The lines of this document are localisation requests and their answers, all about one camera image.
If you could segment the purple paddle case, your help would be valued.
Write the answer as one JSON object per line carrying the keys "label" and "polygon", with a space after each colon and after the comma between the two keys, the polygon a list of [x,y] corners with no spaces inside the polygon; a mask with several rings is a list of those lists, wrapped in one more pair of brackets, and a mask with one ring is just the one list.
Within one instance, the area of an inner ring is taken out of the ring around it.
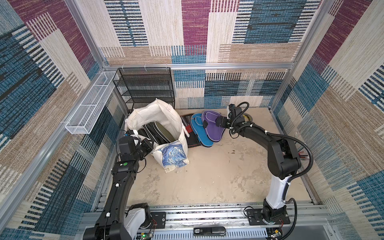
{"label": "purple paddle case", "polygon": [[205,110],[202,113],[203,127],[205,129],[206,135],[211,141],[215,143],[221,141],[225,132],[225,128],[217,126],[216,120],[218,118],[221,120],[223,116],[219,112],[213,110]]}

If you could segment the white canvas starry night bag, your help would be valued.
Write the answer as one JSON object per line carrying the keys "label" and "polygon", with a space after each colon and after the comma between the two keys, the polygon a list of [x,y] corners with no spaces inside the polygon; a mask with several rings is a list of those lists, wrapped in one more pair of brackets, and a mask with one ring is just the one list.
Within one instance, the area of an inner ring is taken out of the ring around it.
{"label": "white canvas starry night bag", "polygon": [[166,173],[190,163],[187,143],[190,134],[170,104],[155,99],[145,107],[134,109],[125,119],[125,130],[154,143],[151,155]]}

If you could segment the black blue paddle case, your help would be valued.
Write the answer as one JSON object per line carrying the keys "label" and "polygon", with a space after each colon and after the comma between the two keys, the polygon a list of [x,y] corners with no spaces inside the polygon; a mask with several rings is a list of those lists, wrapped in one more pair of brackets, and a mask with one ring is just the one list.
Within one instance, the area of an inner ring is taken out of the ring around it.
{"label": "black blue paddle case", "polygon": [[202,114],[193,114],[191,117],[191,126],[197,136],[199,143],[206,148],[214,145],[214,142],[209,139],[203,126]]}

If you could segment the black red paddle case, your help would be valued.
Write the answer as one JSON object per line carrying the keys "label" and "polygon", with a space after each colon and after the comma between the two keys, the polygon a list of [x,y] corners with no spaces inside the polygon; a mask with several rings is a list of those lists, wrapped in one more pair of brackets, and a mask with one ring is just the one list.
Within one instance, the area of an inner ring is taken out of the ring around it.
{"label": "black red paddle case", "polygon": [[192,116],[193,116],[193,114],[187,114],[187,115],[181,116],[181,120],[183,122],[183,125],[189,134],[189,136],[186,136],[188,148],[195,148],[195,147],[201,146],[201,144],[198,140],[198,137],[195,134],[195,132],[192,128],[192,125],[191,125]]}

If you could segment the olive green paddle case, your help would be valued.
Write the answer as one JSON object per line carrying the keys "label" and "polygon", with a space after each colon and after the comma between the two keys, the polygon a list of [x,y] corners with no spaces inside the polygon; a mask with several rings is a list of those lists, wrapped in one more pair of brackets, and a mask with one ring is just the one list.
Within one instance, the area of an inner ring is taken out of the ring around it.
{"label": "olive green paddle case", "polygon": [[155,122],[155,124],[160,134],[167,140],[168,143],[176,141],[173,135],[162,124],[159,122]]}

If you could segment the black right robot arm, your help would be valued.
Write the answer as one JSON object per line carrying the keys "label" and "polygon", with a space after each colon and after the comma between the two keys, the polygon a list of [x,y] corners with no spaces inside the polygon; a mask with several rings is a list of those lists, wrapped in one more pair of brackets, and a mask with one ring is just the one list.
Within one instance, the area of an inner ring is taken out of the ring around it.
{"label": "black right robot arm", "polygon": [[248,138],[268,152],[267,164],[272,180],[264,199],[262,216],[266,224],[278,221],[286,212],[287,193],[291,178],[301,168],[300,156],[295,141],[289,137],[273,134],[251,121],[246,121],[245,110],[230,104],[227,117],[217,117],[216,126],[230,130],[231,134]]}

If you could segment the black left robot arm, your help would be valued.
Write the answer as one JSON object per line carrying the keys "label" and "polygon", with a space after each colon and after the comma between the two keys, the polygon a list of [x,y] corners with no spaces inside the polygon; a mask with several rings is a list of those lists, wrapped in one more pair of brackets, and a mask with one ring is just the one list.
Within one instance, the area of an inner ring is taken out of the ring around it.
{"label": "black left robot arm", "polygon": [[95,226],[85,230],[84,240],[133,240],[140,226],[150,221],[147,204],[139,204],[126,214],[127,200],[139,173],[139,161],[153,150],[151,140],[124,136],[119,139],[112,168],[113,182],[104,209]]}

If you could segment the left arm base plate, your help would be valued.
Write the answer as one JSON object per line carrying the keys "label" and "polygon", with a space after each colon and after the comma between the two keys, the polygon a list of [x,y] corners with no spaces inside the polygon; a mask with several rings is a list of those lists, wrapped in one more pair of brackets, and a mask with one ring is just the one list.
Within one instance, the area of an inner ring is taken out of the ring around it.
{"label": "left arm base plate", "polygon": [[166,227],[166,212],[151,212],[150,226],[147,229],[164,229]]}

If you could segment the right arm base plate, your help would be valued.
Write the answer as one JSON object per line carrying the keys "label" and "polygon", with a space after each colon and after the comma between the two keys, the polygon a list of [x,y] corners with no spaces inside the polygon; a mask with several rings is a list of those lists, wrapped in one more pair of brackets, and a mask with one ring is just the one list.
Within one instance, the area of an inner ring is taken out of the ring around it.
{"label": "right arm base plate", "polygon": [[293,220],[289,217],[286,207],[277,210],[245,208],[244,214],[250,226],[289,225]]}

